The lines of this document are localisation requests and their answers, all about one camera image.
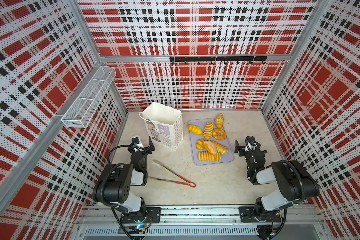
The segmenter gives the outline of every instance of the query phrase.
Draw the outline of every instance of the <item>pastry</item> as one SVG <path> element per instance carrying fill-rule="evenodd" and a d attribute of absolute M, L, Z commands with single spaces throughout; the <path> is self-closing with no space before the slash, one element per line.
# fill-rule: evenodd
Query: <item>pastry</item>
<path fill-rule="evenodd" d="M 203 141 L 202 142 L 205 149 L 212 155 L 215 155 L 217 153 L 216 145 L 210 141 Z"/>
<path fill-rule="evenodd" d="M 209 152 L 199 152 L 197 157 L 200 161 L 216 162 L 221 160 L 221 154 L 219 152 L 216 155 L 212 155 Z"/>
<path fill-rule="evenodd" d="M 198 126 L 188 125 L 188 129 L 189 129 L 189 131 L 193 132 L 194 134 L 197 134 L 197 135 L 203 134 L 203 131 Z"/>
<path fill-rule="evenodd" d="M 205 141 L 205 139 L 199 139 L 197 140 L 196 143 L 196 149 L 197 150 L 203 150 L 205 147 L 203 146 L 203 142 Z"/>
<path fill-rule="evenodd" d="M 225 134 L 223 129 L 215 128 L 212 133 L 217 141 L 223 141 L 227 138 L 227 134 Z"/>
<path fill-rule="evenodd" d="M 224 124 L 224 116 L 220 113 L 217 118 L 215 118 L 215 124 L 217 128 L 221 128 Z"/>
<path fill-rule="evenodd" d="M 227 154 L 228 153 L 228 148 L 218 142 L 212 141 L 210 140 L 210 142 L 214 143 L 216 145 L 216 150 L 217 152 L 220 152 L 221 154 Z"/>
<path fill-rule="evenodd" d="M 207 122 L 205 124 L 205 127 L 204 127 L 204 134 L 203 134 L 203 137 L 205 139 L 210 139 L 212 137 L 212 130 L 213 130 L 213 123 L 212 122 Z"/>

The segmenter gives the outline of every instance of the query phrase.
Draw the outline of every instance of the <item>white mesh basket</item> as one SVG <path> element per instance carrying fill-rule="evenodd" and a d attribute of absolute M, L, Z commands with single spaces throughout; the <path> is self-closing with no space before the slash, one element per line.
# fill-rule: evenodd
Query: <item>white mesh basket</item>
<path fill-rule="evenodd" d="M 115 76 L 113 67 L 101 66 L 62 118 L 64 125 L 86 128 Z"/>

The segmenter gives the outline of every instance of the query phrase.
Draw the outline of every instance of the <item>white paper bag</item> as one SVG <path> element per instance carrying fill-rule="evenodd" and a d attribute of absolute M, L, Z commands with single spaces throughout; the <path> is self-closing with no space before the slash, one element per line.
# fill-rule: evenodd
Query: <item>white paper bag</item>
<path fill-rule="evenodd" d="M 174 106 L 175 97 L 171 91 L 167 91 L 163 103 L 168 93 L 172 94 Z M 153 141 L 174 151 L 177 149 L 183 140 L 183 114 L 180 110 L 161 103 L 151 103 L 139 115 Z"/>

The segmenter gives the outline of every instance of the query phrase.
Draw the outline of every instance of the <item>plaid wall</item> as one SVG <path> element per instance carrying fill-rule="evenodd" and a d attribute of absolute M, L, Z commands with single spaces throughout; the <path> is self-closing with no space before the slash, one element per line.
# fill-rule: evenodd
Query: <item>plaid wall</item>
<path fill-rule="evenodd" d="M 266 116 L 332 236 L 360 239 L 360 1 L 330 2 Z"/>
<path fill-rule="evenodd" d="M 161 103 L 168 90 L 176 108 L 260 109 L 283 65 L 280 61 L 108 63 L 116 69 L 115 83 L 128 109 Z"/>
<path fill-rule="evenodd" d="M 78 0 L 101 55 L 290 53 L 308 1 Z"/>
<path fill-rule="evenodd" d="M 0 187 L 93 65 L 66 1 L 0 1 Z M 90 127 L 63 128 L 0 217 L 0 239 L 68 239 L 120 121 L 108 92 Z"/>

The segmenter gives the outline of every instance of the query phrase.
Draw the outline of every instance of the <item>tongs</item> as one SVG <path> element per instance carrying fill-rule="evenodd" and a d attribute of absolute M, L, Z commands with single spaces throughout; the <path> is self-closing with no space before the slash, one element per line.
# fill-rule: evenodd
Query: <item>tongs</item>
<path fill-rule="evenodd" d="M 186 181 L 186 182 L 178 182 L 178 181 L 174 181 L 174 180 L 169 180 L 169 179 L 162 179 L 162 178 L 157 178 L 157 177 L 148 177 L 150 179 L 153 180 L 159 180 L 159 181 L 164 181 L 164 182 L 174 182 L 176 184 L 182 184 L 182 185 L 188 185 L 190 187 L 196 187 L 196 184 L 194 182 L 188 181 L 185 178 L 183 178 L 182 176 L 178 175 L 176 172 L 172 171 L 171 169 L 169 169 L 167 166 L 165 166 L 164 164 L 162 164 L 161 162 L 159 162 L 158 160 L 153 160 L 154 162 L 156 162 L 158 165 L 164 167 L 165 169 L 167 169 L 168 171 L 170 171 L 171 173 L 173 173 L 174 175 L 178 176 L 179 178 L 181 178 L 182 180 Z"/>

